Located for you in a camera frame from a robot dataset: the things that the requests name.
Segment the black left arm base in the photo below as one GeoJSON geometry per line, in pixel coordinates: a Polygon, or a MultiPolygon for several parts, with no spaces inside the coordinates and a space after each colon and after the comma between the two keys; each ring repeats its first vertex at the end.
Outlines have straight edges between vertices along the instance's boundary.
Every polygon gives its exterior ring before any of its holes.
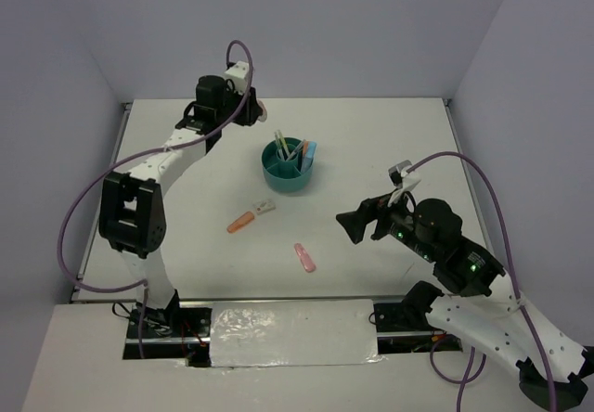
{"type": "Polygon", "coordinates": [[[123,360],[180,359],[188,367],[212,365],[212,308],[174,305],[160,314],[147,307],[138,343],[140,308],[138,303],[111,305],[111,312],[126,322],[123,360]]]}

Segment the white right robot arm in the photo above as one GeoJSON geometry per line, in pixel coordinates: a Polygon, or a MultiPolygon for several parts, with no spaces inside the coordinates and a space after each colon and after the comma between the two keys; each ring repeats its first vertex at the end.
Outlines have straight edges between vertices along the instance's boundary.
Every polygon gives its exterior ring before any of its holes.
{"type": "Polygon", "coordinates": [[[593,349],[561,332],[513,291],[510,274],[483,246],[465,238],[462,220],[443,200],[409,206],[388,196],[363,200],[338,223],[357,244],[390,236],[433,266],[438,283],[417,282],[401,304],[413,329],[450,332],[517,376],[521,392],[544,409],[579,406],[593,372],[593,349]]]}

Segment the yellow gel pen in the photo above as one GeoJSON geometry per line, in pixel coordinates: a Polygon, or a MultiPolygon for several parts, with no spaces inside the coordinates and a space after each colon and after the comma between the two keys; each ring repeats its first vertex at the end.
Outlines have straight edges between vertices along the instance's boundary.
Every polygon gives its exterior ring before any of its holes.
{"type": "Polygon", "coordinates": [[[283,134],[281,133],[280,130],[277,130],[277,136],[278,136],[279,143],[280,143],[280,145],[282,147],[282,150],[283,150],[283,153],[284,153],[284,156],[285,156],[285,159],[284,160],[287,160],[289,158],[289,155],[290,155],[288,144],[287,144],[287,142],[286,142],[286,140],[285,140],[285,138],[284,138],[284,136],[283,136],[283,134]]]}

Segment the white staple box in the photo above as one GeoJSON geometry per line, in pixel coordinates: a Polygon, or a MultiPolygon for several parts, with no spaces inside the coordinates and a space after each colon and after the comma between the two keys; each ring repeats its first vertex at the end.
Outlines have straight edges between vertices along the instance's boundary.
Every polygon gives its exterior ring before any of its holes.
{"type": "Polygon", "coordinates": [[[257,215],[272,212],[276,209],[276,203],[272,199],[259,200],[253,204],[257,215]]]}

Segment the grey translucent highlighter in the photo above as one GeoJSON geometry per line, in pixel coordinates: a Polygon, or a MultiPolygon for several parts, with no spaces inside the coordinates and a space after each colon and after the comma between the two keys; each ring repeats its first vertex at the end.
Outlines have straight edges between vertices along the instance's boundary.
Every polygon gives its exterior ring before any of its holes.
{"type": "Polygon", "coordinates": [[[304,140],[303,141],[303,147],[301,149],[300,161],[299,161],[299,170],[300,170],[301,173],[303,172],[303,161],[305,159],[305,154],[306,154],[308,145],[309,145],[309,141],[308,140],[304,140]]]}

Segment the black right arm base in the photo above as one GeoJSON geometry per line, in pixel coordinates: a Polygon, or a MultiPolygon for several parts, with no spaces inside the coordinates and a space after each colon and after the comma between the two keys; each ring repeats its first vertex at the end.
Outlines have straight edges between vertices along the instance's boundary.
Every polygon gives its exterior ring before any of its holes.
{"type": "Polygon", "coordinates": [[[431,326],[426,319],[431,303],[443,296],[438,288],[421,281],[402,299],[373,303],[368,322],[376,330],[379,354],[429,353],[442,338],[445,343],[437,347],[438,351],[461,351],[458,338],[431,326]]]}

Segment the blue highlighter marker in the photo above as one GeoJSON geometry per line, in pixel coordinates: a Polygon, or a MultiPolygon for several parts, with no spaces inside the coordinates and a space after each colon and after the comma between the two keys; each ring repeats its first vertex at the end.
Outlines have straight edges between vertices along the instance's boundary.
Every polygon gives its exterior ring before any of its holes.
{"type": "Polygon", "coordinates": [[[309,145],[305,154],[305,159],[303,161],[303,174],[310,169],[312,166],[314,157],[316,153],[316,142],[309,141],[309,145]]]}

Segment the green gel pen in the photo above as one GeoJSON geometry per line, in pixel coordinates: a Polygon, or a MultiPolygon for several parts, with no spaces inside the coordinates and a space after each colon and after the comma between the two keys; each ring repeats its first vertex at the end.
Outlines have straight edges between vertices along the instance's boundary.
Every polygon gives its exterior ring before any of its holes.
{"type": "Polygon", "coordinates": [[[282,143],[281,143],[280,138],[278,136],[278,131],[275,131],[274,137],[275,137],[275,143],[276,143],[277,153],[278,153],[279,159],[281,161],[284,161],[285,160],[284,149],[282,147],[282,143]]]}

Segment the pink capsule correction tape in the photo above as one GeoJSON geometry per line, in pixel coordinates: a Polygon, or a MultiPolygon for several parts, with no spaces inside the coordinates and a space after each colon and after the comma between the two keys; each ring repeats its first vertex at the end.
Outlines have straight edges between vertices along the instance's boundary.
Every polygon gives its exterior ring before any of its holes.
{"type": "Polygon", "coordinates": [[[316,270],[316,264],[312,257],[301,243],[294,244],[294,250],[299,258],[299,261],[307,273],[312,273],[316,270]]]}

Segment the purple gel pen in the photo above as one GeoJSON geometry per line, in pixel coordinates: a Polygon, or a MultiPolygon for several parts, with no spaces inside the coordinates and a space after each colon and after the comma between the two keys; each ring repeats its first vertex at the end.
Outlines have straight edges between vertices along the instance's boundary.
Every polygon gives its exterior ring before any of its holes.
{"type": "Polygon", "coordinates": [[[291,152],[291,154],[289,155],[289,157],[287,158],[288,161],[293,160],[303,149],[303,146],[305,144],[305,141],[302,140],[295,148],[294,150],[291,152]]]}

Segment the orange capsule correction tape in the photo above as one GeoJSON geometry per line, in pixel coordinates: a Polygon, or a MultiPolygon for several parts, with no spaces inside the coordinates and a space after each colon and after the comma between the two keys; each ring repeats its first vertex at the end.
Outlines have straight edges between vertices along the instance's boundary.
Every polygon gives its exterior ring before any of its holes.
{"type": "Polygon", "coordinates": [[[245,227],[249,223],[251,223],[255,219],[255,215],[252,212],[245,212],[235,221],[233,221],[227,228],[226,231],[229,234],[234,234],[241,230],[241,228],[245,227]]]}

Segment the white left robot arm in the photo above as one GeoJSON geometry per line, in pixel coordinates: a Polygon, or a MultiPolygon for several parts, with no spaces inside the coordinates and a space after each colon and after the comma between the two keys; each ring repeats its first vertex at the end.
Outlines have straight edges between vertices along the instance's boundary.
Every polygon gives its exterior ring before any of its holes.
{"type": "Polygon", "coordinates": [[[251,126],[265,117],[246,65],[236,63],[221,75],[205,75],[195,99],[161,150],[125,173],[109,173],[102,185],[98,231],[124,260],[130,274],[143,280],[136,306],[144,321],[163,337],[181,327],[177,290],[167,276],[161,254],[167,224],[164,197],[195,162],[220,139],[227,121],[251,126]]]}

